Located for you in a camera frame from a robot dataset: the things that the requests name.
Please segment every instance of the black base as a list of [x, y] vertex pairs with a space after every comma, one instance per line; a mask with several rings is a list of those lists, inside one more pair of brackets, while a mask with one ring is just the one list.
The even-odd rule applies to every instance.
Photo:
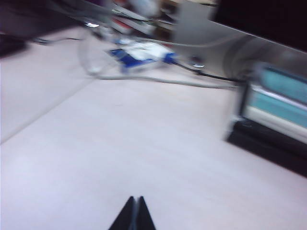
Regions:
[[307, 145], [298, 140], [243, 119], [227, 141], [307, 177]]

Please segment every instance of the teal device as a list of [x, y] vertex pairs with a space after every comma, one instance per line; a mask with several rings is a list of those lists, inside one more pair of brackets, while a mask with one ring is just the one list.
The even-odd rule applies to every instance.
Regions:
[[307, 144], [307, 79], [266, 63], [257, 64], [242, 113]]

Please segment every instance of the white desk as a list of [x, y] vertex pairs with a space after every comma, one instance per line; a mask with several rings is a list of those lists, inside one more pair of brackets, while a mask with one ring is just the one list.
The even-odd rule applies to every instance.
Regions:
[[306, 229], [307, 179], [223, 141], [233, 92], [93, 80], [77, 45], [1, 61], [1, 229], [107, 230], [140, 195], [158, 230]]

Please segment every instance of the monitor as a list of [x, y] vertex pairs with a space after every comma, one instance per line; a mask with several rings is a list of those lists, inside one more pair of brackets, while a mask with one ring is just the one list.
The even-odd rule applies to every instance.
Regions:
[[307, 52], [307, 1], [221, 0], [214, 22]]

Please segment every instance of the electronic device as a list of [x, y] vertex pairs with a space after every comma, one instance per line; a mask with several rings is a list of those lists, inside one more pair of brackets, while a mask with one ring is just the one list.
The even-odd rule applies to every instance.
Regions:
[[[306, 52], [306, 8], [304, 1], [221, 0], [213, 21]], [[227, 140], [307, 176], [307, 77], [258, 60], [250, 72]]]
[[242, 116], [307, 144], [307, 79], [257, 63]]
[[213, 21], [306, 52], [306, 9], [303, 0], [221, 0]]

